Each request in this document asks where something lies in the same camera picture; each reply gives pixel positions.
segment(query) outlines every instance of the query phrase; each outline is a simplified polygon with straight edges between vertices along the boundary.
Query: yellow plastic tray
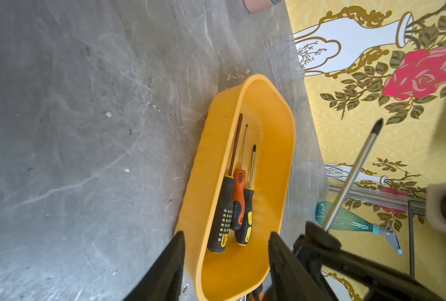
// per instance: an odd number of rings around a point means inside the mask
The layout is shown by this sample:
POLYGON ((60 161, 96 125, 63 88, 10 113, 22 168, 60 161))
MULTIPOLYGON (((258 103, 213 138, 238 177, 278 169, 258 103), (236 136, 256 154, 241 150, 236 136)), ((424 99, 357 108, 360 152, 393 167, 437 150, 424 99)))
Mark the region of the yellow plastic tray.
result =
POLYGON ((270 269, 268 240, 271 232, 280 233, 294 148, 293 114, 268 78, 253 75, 243 84, 216 95, 209 107, 176 225, 176 232, 184 232, 184 268, 195 284, 199 300, 234 301, 265 279, 270 269), (256 144, 253 228, 246 246, 238 245, 230 231, 226 250, 216 254, 206 245, 221 182, 228 173, 240 112, 243 123, 233 171, 241 165, 244 127, 248 124, 243 168, 248 171, 256 144))

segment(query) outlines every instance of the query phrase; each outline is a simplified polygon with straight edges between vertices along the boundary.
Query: spray nozzle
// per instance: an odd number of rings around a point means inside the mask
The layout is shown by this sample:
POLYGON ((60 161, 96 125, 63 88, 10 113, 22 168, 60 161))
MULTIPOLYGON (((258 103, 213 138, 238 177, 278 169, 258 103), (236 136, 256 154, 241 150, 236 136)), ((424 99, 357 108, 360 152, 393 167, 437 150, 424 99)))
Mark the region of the spray nozzle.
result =
POLYGON ((372 232, 375 235, 385 236, 390 245, 392 246, 392 248, 394 248, 398 254, 400 255, 403 254, 403 251, 400 248, 400 242, 397 237, 397 234, 393 231, 393 229, 390 226, 380 226, 375 223, 372 232))

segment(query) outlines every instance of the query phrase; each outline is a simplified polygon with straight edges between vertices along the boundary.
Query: gray concrete floor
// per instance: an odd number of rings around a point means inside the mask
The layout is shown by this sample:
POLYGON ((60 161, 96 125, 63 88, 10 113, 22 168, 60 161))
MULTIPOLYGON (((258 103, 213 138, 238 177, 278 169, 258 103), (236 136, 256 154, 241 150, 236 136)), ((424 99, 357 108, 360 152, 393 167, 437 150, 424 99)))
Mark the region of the gray concrete floor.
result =
POLYGON ((172 237, 211 100, 256 73, 296 120, 291 245, 327 180, 285 3, 0 1, 0 300, 122 299, 172 237))

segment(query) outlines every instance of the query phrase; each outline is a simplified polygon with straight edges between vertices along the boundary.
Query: white vase illustration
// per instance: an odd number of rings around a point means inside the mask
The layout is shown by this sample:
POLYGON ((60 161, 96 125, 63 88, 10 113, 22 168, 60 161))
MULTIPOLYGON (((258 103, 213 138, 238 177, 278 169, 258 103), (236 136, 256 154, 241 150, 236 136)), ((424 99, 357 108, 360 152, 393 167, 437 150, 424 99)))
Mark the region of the white vase illustration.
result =
POLYGON ((409 41, 405 31, 411 29, 407 28, 411 22, 412 14, 405 13, 400 21, 366 28, 345 17, 295 33, 298 58, 305 68, 305 76, 347 69, 371 47, 387 44, 396 44, 399 48, 405 46, 409 41))
POLYGON ((332 276, 322 271, 322 276, 325 277, 326 282, 332 288, 333 293, 340 301, 351 301, 350 292, 348 291, 351 286, 347 288, 343 283, 339 280, 336 280, 332 276))
MULTIPOLYGON (((350 174, 350 171, 352 169, 352 166, 346 166, 341 164, 331 164, 331 163, 325 163, 325 171, 326 176, 330 179, 338 180, 345 182, 346 177, 350 174)), ((358 172, 357 179, 355 180, 355 183, 360 181, 372 181, 375 183, 379 183, 382 185, 386 185, 388 183, 388 177, 387 176, 370 176, 368 174, 365 174, 363 172, 358 172)))

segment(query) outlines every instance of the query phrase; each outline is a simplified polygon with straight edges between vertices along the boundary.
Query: black and yellow screwdriver handle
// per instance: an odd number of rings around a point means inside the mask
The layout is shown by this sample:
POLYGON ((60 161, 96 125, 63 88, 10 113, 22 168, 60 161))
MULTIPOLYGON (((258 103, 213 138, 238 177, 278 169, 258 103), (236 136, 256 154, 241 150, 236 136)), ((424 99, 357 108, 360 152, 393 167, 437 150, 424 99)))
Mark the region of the black and yellow screwdriver handle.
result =
POLYGON ((263 283, 260 284, 256 290, 249 293, 249 298, 246 298, 249 301, 262 301, 263 300, 263 283))
POLYGON ((233 215, 232 193, 234 183, 235 180, 226 175, 221 184, 220 195, 216 203, 215 215, 213 217, 213 224, 211 224, 207 244, 208 249, 214 253, 221 253, 226 249, 233 215))
POLYGON ((251 229, 253 226, 253 194, 254 190, 245 189, 244 195, 244 216, 241 228, 234 232, 236 242, 239 245, 246 246, 251 236, 251 229))

